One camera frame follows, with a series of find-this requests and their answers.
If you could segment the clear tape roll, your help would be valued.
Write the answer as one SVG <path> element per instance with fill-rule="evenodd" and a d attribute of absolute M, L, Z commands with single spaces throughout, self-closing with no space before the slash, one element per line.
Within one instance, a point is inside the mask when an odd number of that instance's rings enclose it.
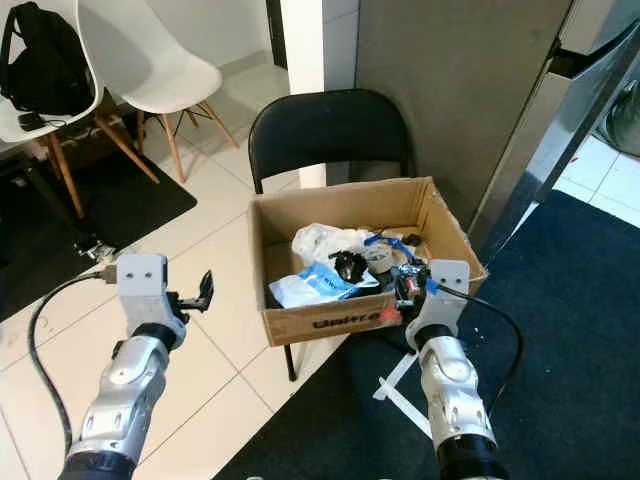
<path fill-rule="evenodd" d="M 374 276 L 383 276 L 389 270 L 397 268 L 403 262 L 403 255 L 396 247 L 388 243 L 367 244 L 362 256 L 369 265 L 369 271 Z"/>

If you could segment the black crumpled plastic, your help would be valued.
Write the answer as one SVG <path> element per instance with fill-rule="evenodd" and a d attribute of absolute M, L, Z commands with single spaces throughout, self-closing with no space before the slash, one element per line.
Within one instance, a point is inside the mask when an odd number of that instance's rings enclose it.
<path fill-rule="evenodd" d="M 329 259 L 334 262 L 333 269 L 343 282 L 352 285 L 364 282 L 364 276 L 369 271 L 369 262 L 361 253 L 342 250 L 330 253 Z"/>

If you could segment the white mailer bag blue label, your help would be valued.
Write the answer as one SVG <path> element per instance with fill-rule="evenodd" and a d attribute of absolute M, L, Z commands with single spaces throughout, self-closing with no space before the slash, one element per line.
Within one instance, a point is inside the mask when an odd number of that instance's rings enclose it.
<path fill-rule="evenodd" d="M 370 292 L 381 293 L 381 285 L 366 271 L 356 283 L 349 283 L 324 262 L 312 262 L 296 274 L 271 282 L 268 291 L 280 307 L 298 308 L 348 300 Z"/>

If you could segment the white floor tape strip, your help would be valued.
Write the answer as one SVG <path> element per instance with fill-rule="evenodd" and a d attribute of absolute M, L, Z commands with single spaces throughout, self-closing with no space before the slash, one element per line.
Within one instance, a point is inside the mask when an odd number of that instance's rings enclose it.
<path fill-rule="evenodd" d="M 436 433 L 434 430 L 433 421 L 430 420 L 430 404 L 426 410 L 421 410 L 413 406 L 410 399 L 404 397 L 401 390 L 398 389 L 399 381 L 404 379 L 404 375 L 407 374 L 411 366 L 419 366 L 421 361 L 419 355 L 411 353 L 411 355 L 404 355 L 398 364 L 388 372 L 384 378 L 378 378 L 379 387 L 372 393 L 372 398 L 375 401 L 389 401 L 393 403 L 394 407 L 401 411 L 402 415 L 407 420 L 412 422 L 422 434 L 426 436 L 433 445 L 439 445 L 436 442 Z"/>

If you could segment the white crumpled plastic bag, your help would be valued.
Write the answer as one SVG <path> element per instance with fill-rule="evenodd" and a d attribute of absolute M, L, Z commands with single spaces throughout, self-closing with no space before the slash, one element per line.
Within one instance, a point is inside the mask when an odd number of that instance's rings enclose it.
<path fill-rule="evenodd" d="M 361 253 L 364 251 L 364 242 L 371 236 L 370 230 L 343 229 L 312 223 L 294 233 L 291 251 L 300 257 L 303 266 L 321 262 L 333 268 L 334 253 L 340 251 Z"/>

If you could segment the black floor mat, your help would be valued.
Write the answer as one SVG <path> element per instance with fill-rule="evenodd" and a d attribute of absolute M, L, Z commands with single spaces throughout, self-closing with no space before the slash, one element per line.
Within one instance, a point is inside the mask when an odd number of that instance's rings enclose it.
<path fill-rule="evenodd" d="M 73 172 L 83 204 L 82 219 L 91 221 L 100 236 L 119 250 L 197 204 L 195 196 L 150 159 L 145 163 L 159 182 L 151 182 L 124 154 L 101 156 Z M 40 165 L 51 175 L 56 191 L 70 204 L 64 183 L 54 178 L 49 165 Z M 38 219 L 35 229 L 19 230 L 14 236 L 10 236 L 10 224 L 6 212 L 0 234 L 0 312 L 4 317 L 23 310 L 55 285 L 95 265 L 95 261 L 73 250 L 68 234 L 56 227 L 49 216 Z"/>

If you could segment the brown cardboard box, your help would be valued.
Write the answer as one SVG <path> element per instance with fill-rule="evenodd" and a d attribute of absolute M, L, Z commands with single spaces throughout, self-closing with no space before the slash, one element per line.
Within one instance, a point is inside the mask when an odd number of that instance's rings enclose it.
<path fill-rule="evenodd" d="M 479 291 L 489 276 L 430 177 L 259 195 L 252 198 L 246 219 L 255 296 L 271 347 L 401 324 L 393 311 L 392 293 L 298 308 L 276 306 L 269 284 L 305 268 L 305 262 L 292 252 L 291 242 L 298 229 L 310 224 L 415 233 L 422 238 L 428 259 L 466 262 L 471 276 L 461 287 L 468 293 Z"/>

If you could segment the black wheeled stand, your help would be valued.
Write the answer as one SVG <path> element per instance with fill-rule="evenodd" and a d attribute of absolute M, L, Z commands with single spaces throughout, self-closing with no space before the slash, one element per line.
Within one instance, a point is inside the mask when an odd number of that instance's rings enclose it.
<path fill-rule="evenodd" d="M 67 198 L 55 189 L 51 175 L 40 160 L 28 154 L 13 154 L 1 160 L 1 219 L 8 212 L 10 236 L 19 230 L 33 230 L 40 218 L 49 216 L 52 223 L 70 237 L 79 256 L 95 262 L 115 259 L 118 248 L 105 241 L 91 221 L 78 218 Z"/>

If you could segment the dark blue carpet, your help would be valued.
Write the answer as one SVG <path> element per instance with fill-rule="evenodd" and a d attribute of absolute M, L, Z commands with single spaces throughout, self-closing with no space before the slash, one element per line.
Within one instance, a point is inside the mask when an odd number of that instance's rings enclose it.
<path fill-rule="evenodd" d="M 550 192 L 489 262 L 462 342 L 513 480 L 640 480 L 640 229 Z M 212 480 L 438 480 L 433 445 L 372 393 L 401 361 L 344 340 Z"/>

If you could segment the black folding chair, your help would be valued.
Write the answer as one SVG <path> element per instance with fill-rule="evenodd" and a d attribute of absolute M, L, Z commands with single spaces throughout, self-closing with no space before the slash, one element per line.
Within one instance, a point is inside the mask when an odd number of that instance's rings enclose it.
<path fill-rule="evenodd" d="M 271 101 L 248 137 L 256 195 L 262 180 L 305 166 L 390 163 L 398 177 L 415 173 L 410 131 L 401 111 L 374 90 L 293 93 Z"/>

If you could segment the stainless steel cabinet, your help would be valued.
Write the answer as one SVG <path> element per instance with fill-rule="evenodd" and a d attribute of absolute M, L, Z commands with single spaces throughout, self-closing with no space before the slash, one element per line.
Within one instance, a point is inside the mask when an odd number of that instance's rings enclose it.
<path fill-rule="evenodd" d="M 572 0 L 468 229 L 488 264 L 640 69 L 640 0 Z"/>

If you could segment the white chair wooden legs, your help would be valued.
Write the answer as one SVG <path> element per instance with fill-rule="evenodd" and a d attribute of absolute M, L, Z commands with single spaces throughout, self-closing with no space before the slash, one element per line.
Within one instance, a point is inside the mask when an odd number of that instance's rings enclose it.
<path fill-rule="evenodd" d="M 9 10 L 12 9 L 13 6 L 27 3 L 27 1 L 35 1 L 40 8 L 60 14 L 61 17 L 68 20 L 70 26 L 76 29 L 79 41 L 81 41 L 82 49 L 84 51 L 84 56 L 86 56 L 88 67 L 90 67 L 93 83 L 95 83 L 96 95 L 95 99 L 91 102 L 90 109 L 84 110 L 82 113 L 69 116 L 42 115 L 47 123 L 45 128 L 29 132 L 23 131 L 22 128 L 19 128 L 17 120 L 20 115 L 19 111 L 14 109 L 14 106 L 9 99 L 5 99 L 5 97 L 0 95 L 0 140 L 6 143 L 12 143 L 12 145 L 22 145 L 22 143 L 35 141 L 37 145 L 47 147 L 47 150 L 49 150 L 52 155 L 50 163 L 54 165 L 55 172 L 59 174 L 61 179 L 63 179 L 64 186 L 67 187 L 67 191 L 70 195 L 70 204 L 73 205 L 73 209 L 76 211 L 78 218 L 82 219 L 84 216 L 83 204 L 81 202 L 81 197 L 79 197 L 78 189 L 76 188 L 76 182 L 74 182 L 73 175 L 70 173 L 67 156 L 65 156 L 63 148 L 61 148 L 61 141 L 58 136 L 59 129 L 68 127 L 68 125 L 72 125 L 78 122 L 78 120 L 87 118 L 88 116 L 88 118 L 91 118 L 93 123 L 95 123 L 102 132 L 108 134 L 108 137 L 115 143 L 115 146 L 118 147 L 125 156 L 129 157 L 129 159 L 133 161 L 133 164 L 136 165 L 137 168 L 151 180 L 151 182 L 157 183 L 159 182 L 159 178 L 156 177 L 154 170 L 148 168 L 145 161 L 141 159 L 141 156 L 133 150 L 127 141 L 125 141 L 124 134 L 120 132 L 118 128 L 111 125 L 113 115 L 97 111 L 100 102 L 104 100 L 105 87 L 99 82 L 99 78 L 97 78 L 95 70 L 93 70 L 90 59 L 88 59 L 86 49 L 84 49 L 84 42 L 81 37 L 81 28 L 79 28 L 78 23 L 78 0 L 1 0 L 1 45 L 3 45 L 5 20 L 6 17 L 8 17 Z"/>
<path fill-rule="evenodd" d="M 175 119 L 204 110 L 233 146 L 236 138 L 209 104 L 221 87 L 218 68 L 180 45 L 146 0 L 78 0 L 79 32 L 106 90 L 142 113 L 159 116 L 179 182 L 186 182 Z"/>

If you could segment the black backpack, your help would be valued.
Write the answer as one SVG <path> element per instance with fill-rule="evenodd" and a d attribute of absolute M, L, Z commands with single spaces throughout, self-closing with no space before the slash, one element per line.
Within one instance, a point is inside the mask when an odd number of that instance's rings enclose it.
<path fill-rule="evenodd" d="M 5 20 L 0 95 L 22 113 L 69 116 L 90 109 L 96 88 L 76 29 L 35 1 Z"/>

